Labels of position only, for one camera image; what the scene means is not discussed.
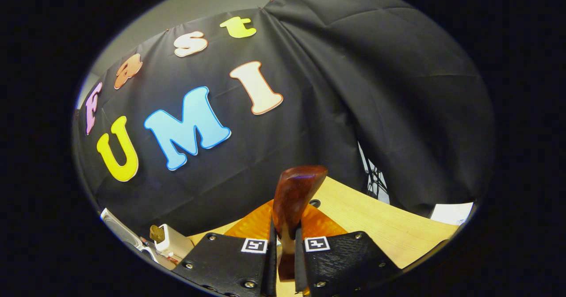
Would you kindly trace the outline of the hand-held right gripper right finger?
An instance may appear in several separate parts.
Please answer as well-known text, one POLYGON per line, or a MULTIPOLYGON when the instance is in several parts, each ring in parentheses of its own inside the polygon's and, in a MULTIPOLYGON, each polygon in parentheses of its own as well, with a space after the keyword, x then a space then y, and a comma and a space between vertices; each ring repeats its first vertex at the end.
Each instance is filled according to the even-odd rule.
POLYGON ((306 297, 353 297, 400 268, 364 231, 347 232, 313 205, 296 230, 295 289, 306 297))

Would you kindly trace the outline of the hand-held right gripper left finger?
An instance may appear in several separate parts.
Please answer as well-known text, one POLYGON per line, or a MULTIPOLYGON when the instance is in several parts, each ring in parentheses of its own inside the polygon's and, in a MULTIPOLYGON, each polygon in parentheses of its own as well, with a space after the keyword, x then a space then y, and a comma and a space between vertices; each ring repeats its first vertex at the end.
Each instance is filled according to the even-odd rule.
POLYGON ((272 207, 273 201, 259 206, 225 234, 206 233, 173 272, 229 297, 275 297, 272 207))

